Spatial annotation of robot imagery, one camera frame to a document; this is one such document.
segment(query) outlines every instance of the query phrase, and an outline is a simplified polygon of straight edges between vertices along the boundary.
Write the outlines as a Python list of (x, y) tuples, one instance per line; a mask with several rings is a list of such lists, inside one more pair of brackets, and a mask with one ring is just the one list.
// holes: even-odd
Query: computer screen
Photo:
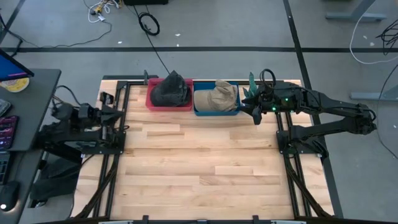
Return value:
[(0, 82), (32, 76), (30, 70), (0, 50)]

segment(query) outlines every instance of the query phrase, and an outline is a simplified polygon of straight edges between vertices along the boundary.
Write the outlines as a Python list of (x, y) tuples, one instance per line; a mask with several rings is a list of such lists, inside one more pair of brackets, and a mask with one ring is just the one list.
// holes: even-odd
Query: cable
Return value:
[[(149, 38), (149, 35), (157, 35), (157, 34), (159, 34), (159, 32), (160, 32), (160, 25), (159, 25), (159, 23), (157, 22), (156, 18), (155, 18), (154, 16), (152, 16), (152, 15), (149, 13), (148, 6), (146, 6), (148, 13), (142, 12), (141, 14), (138, 13), (138, 11), (137, 11), (137, 9), (136, 9), (136, 6), (133, 5), (133, 7), (134, 7), (134, 10), (135, 10), (135, 12), (136, 12), (136, 13), (133, 13), (133, 14), (136, 15), (136, 16), (138, 17), (138, 23), (139, 23), (139, 25), (141, 26), (141, 29), (145, 32), (145, 34), (146, 34), (146, 36), (147, 36), (147, 38), (148, 38), (148, 40), (149, 40), (150, 45), (151, 45), (152, 48), (154, 49), (154, 52), (156, 53), (157, 57), (159, 58), (160, 62), (161, 62), (162, 65), (163, 65), (163, 67), (166, 69), (167, 73), (170, 75), (169, 70), (167, 69), (165, 63), (163, 62), (163, 60), (161, 59), (161, 57), (160, 57), (159, 54), (157, 53), (154, 44), (152, 43), (152, 41), (151, 41), (150, 38)], [(146, 26), (146, 24), (144, 24), (144, 23), (142, 22), (142, 18), (143, 18), (144, 16), (149, 16), (151, 19), (154, 20), (154, 22), (156, 23), (156, 26), (157, 26), (157, 32), (156, 32), (156, 33), (151, 32), (151, 31), (149, 30), (149, 28)]]
[(83, 0), (83, 3), (85, 4), (85, 6), (87, 7), (87, 9), (90, 9), (90, 7), (87, 5), (86, 0)]
[(99, 3), (92, 5), (91, 7), (88, 8), (88, 22), (96, 23), (96, 22), (101, 21), (101, 19), (99, 19), (99, 18), (97, 20), (95, 20), (95, 21), (91, 21), (91, 19), (90, 19), (92, 9), (94, 8), (94, 6), (97, 6), (97, 5), (100, 5), (100, 4), (103, 4), (102, 8), (105, 9), (105, 12), (107, 14), (109, 14), (111, 12), (111, 9), (109, 8), (109, 6), (114, 6), (113, 3), (109, 2), (109, 1), (105, 1), (105, 0), (104, 1), (101, 0)]
[(9, 34), (11, 34), (12, 36), (14, 36), (15, 38), (17, 38), (17, 39), (19, 40), (19, 41), (18, 41), (18, 44), (17, 44), (17, 47), (16, 47), (16, 49), (15, 49), (15, 51), (14, 51), (14, 53), (11, 54), (11, 57), (14, 57), (15, 55), (18, 54), (18, 51), (19, 51), (19, 49), (20, 49), (20, 47), (21, 47), (21, 45), (22, 45), (22, 43), (23, 43), (24, 41), (22, 40), (22, 37), (18, 36), (17, 34), (11, 32), (11, 30), (9, 30), (9, 28), (8, 28), (7, 25), (6, 25), (6, 23), (5, 23), (4, 20), (2, 19), (1, 14), (0, 14), (0, 22), (1, 22), (2, 26), (4, 27), (2, 31), (8, 32)]
[(89, 156), (86, 160), (84, 160), (84, 161), (81, 163), (81, 167), (80, 167), (80, 168), (82, 168), (82, 167), (85, 165), (85, 163), (86, 163), (87, 161), (89, 161), (93, 156), (94, 156), (94, 154), (91, 155), (91, 156)]
[(398, 19), (394, 21), (391, 25), (389, 25), (387, 28), (384, 29), (384, 31), (378, 35), (376, 38), (380, 38), (383, 41), (383, 54), (387, 55), (390, 53), (390, 50), (393, 48), (394, 44), (396, 43), (398, 39), (398, 32), (396, 32), (394, 35), (387, 34), (391, 30), (398, 30), (396, 29), (396, 26), (398, 26)]
[[(129, 129), (129, 128), (130, 128), (129, 125), (124, 125), (124, 126), (123, 126), (123, 131), (125, 131), (125, 130), (127, 130), (127, 129)], [(120, 127), (114, 128), (114, 131), (117, 131), (117, 130), (120, 130)]]
[(96, 40), (100, 40), (103, 36), (105, 36), (106, 34), (112, 32), (112, 23), (106, 22), (106, 21), (102, 21), (102, 22), (103, 22), (103, 23), (106, 23), (106, 24), (109, 24), (109, 30), (106, 31), (105, 33), (103, 33), (102, 35), (100, 35), (98, 38), (95, 38), (95, 39), (92, 39), (92, 40), (87, 40), (86, 42), (82, 42), (82, 43), (71, 44), (71, 45), (60, 44), (60, 45), (56, 45), (56, 46), (49, 46), (49, 45), (43, 46), (43, 47), (38, 47), (37, 45), (35, 45), (35, 46), (38, 47), (38, 48), (73, 47), (73, 46), (76, 46), (76, 45), (88, 44), (88, 43), (94, 42), (94, 41), (96, 41)]
[(349, 43), (349, 51), (351, 52), (351, 55), (355, 58), (355, 60), (356, 60), (357, 62), (362, 63), (362, 64), (364, 64), (364, 65), (374, 65), (374, 64), (377, 64), (377, 63), (391, 62), (391, 61), (397, 59), (398, 56), (396, 56), (396, 57), (394, 57), (394, 58), (392, 58), (392, 59), (389, 59), (389, 60), (381, 60), (381, 61), (376, 61), (376, 62), (363, 62), (363, 61), (361, 61), (360, 59), (358, 59), (358, 58), (355, 57), (354, 52), (353, 52), (353, 49), (352, 49), (352, 44), (353, 44), (353, 40), (354, 40), (354, 34), (355, 34), (355, 30), (356, 30), (356, 28), (357, 28), (357, 26), (358, 26), (360, 20), (361, 20), (362, 17), (365, 15), (366, 11), (362, 14), (362, 16), (358, 19), (358, 22), (356, 22), (356, 24), (355, 24), (354, 31), (353, 31), (353, 35), (351, 36), (351, 42)]
[[(73, 99), (76, 101), (76, 103), (77, 103), (79, 106), (81, 105), (81, 103), (77, 100), (77, 97), (75, 96), (74, 92), (73, 92), (71, 89), (69, 89), (69, 87), (67, 87), (67, 86), (65, 86), (65, 85), (57, 86), (57, 87), (55, 88), (54, 94), (55, 94), (55, 92), (56, 92), (59, 88), (65, 88), (65, 89), (67, 89), (67, 90), (70, 92), (70, 94), (72, 94), (72, 97), (73, 97)], [(52, 111), (57, 111), (57, 105), (59, 105), (59, 104), (61, 104), (61, 103), (64, 103), (60, 98), (58, 98), (58, 97), (55, 96), (55, 95), (52, 97), (51, 102), (52, 102), (52, 106), (53, 106)]]
[[(380, 103), (380, 99), (381, 99), (381, 95), (383, 93), (384, 87), (386, 87), (386, 83), (388, 82), (388, 80), (390, 79), (391, 75), (394, 73), (394, 71), (397, 69), (398, 64), (394, 67), (394, 69), (392, 69), (392, 71), (390, 72), (390, 74), (388, 75), (388, 77), (386, 78), (386, 80), (383, 83), (383, 87), (381, 88), (380, 91), (380, 95), (379, 98), (377, 99), (377, 105), (376, 105), (376, 111), (379, 114), (379, 103)], [(379, 127), (379, 119), (377, 119), (376, 121), (376, 126)], [(379, 128), (376, 130), (377, 131), (377, 136), (379, 138), (380, 143), (392, 154), (392, 156), (394, 156), (394, 159), (398, 159), (397, 155), (395, 153), (393, 153), (382, 141), (381, 137), (380, 137), (380, 133), (379, 133)]]
[(40, 46), (38, 46), (37, 44), (34, 44), (34, 43), (32, 43), (32, 42), (29, 42), (29, 41), (25, 40), (25, 39), (22, 38), (20, 35), (17, 35), (17, 34), (15, 34), (15, 33), (11, 32), (8, 28), (5, 28), (5, 29), (6, 29), (7, 32), (10, 33), (11, 35), (13, 35), (14, 37), (17, 37), (18, 39), (20, 39), (20, 42), (19, 42), (19, 44), (18, 44), (18, 46), (17, 46), (17, 50), (16, 50), (16, 51), (14, 52), (14, 54), (13, 54), (13, 55), (16, 55), (16, 53), (19, 51), (19, 47), (20, 47), (21, 44), (22, 44), (21, 40), (22, 40), (23, 42), (26, 42), (26, 43), (28, 43), (28, 44), (30, 44), (30, 45), (33, 45), (33, 46), (35, 46), (35, 47), (37, 47), (37, 48), (40, 48), (40, 49), (41, 49), (41, 48), (57, 48), (57, 47), (73, 47), (73, 46), (76, 46), (76, 45), (88, 44), (88, 43), (90, 43), (90, 42), (94, 42), (94, 41), (100, 40), (103, 36), (105, 36), (106, 34), (112, 32), (112, 24), (111, 24), (110, 22), (106, 22), (106, 21), (102, 21), (102, 22), (104, 22), (104, 23), (106, 23), (106, 24), (109, 24), (109, 30), (108, 30), (107, 32), (103, 33), (103, 34), (102, 34), (101, 36), (99, 36), (98, 38), (95, 38), (95, 39), (92, 39), (92, 40), (87, 40), (86, 42), (71, 44), (71, 45), (60, 44), (60, 45), (56, 45), (56, 46), (46, 45), (46, 46), (40, 47)]
[(268, 85), (268, 83), (266, 83), (266, 80), (265, 80), (265, 78), (264, 78), (265, 72), (268, 72), (268, 73), (271, 74), (273, 86), (276, 86), (276, 77), (275, 77), (274, 72), (271, 71), (271, 70), (268, 69), (268, 68), (265, 68), (263, 71), (260, 72), (260, 81), (263, 82), (264, 86), (266, 87), (266, 90), (268, 90), (268, 93), (266, 93), (266, 95), (271, 95), (271, 94), (273, 94), (274, 90), (291, 90), (291, 89), (298, 88), (298, 89), (300, 89), (300, 90), (304, 90), (304, 91), (306, 91), (307, 93), (311, 94), (312, 97), (314, 98), (314, 100), (318, 103), (318, 106), (320, 107), (320, 109), (322, 109), (322, 105), (321, 105), (320, 102), (318, 101), (318, 98), (317, 98), (310, 90), (308, 90), (308, 89), (306, 89), (306, 88), (303, 88), (303, 87), (301, 87), (301, 86), (290, 87), (290, 88), (273, 88), (272, 86)]
[[(85, 163), (86, 163), (87, 161), (89, 161), (93, 156), (95, 156), (95, 155), (93, 154), (93, 155), (89, 156), (86, 160), (84, 160), (84, 161), (81, 163), (80, 169), (81, 169), (81, 168), (85, 165)], [(69, 215), (67, 216), (66, 219), (70, 218), (70, 216), (72, 215), (72, 211), (73, 211), (74, 206), (75, 206), (75, 193), (73, 193), (73, 196), (72, 196), (72, 207), (70, 208), (70, 213), (69, 213)]]

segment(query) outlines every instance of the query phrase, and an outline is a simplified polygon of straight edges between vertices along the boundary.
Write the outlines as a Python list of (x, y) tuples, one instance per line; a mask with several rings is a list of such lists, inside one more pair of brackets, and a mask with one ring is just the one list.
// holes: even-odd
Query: metal bracket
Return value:
[(291, 221), (291, 220), (271, 220), (272, 224), (306, 224), (303, 221)]
[(99, 222), (98, 224), (133, 224), (133, 220)]
[(253, 215), (253, 224), (260, 224), (260, 218), (258, 215)]
[(149, 215), (143, 215), (142, 216), (142, 224), (148, 224), (149, 221)]
[(115, 137), (117, 138), (117, 141), (114, 146), (86, 147), (81, 149), (81, 153), (102, 155), (122, 154), (124, 152), (124, 143), (126, 142), (126, 132), (118, 133)]
[(116, 91), (125, 88), (126, 85), (127, 85), (127, 81), (118, 81), (118, 84), (116, 85)]
[(318, 157), (327, 158), (328, 151), (322, 144), (322, 140), (319, 136), (310, 137), (303, 142), (289, 143), (289, 132), (288, 131), (277, 131), (276, 137), (278, 141), (279, 153), (283, 154), (318, 154)]
[(144, 85), (148, 85), (148, 79), (149, 79), (148, 72), (147, 70), (144, 70)]

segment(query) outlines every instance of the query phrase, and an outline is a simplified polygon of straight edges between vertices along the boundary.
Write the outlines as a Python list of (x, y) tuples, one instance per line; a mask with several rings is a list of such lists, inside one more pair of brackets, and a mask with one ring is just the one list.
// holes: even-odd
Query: keyboard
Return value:
[(10, 161), (10, 154), (8, 152), (0, 152), (0, 185), (7, 183)]

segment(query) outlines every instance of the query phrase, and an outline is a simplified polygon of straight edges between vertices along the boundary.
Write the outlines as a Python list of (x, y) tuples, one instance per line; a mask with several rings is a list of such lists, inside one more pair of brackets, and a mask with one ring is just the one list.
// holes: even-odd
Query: black cloth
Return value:
[(30, 199), (47, 200), (50, 197), (72, 194), (76, 189), (81, 164), (58, 159), (45, 165), (40, 179), (33, 184)]
[(150, 100), (154, 106), (183, 106), (190, 102), (191, 94), (192, 90), (182, 76), (172, 71), (152, 89)]

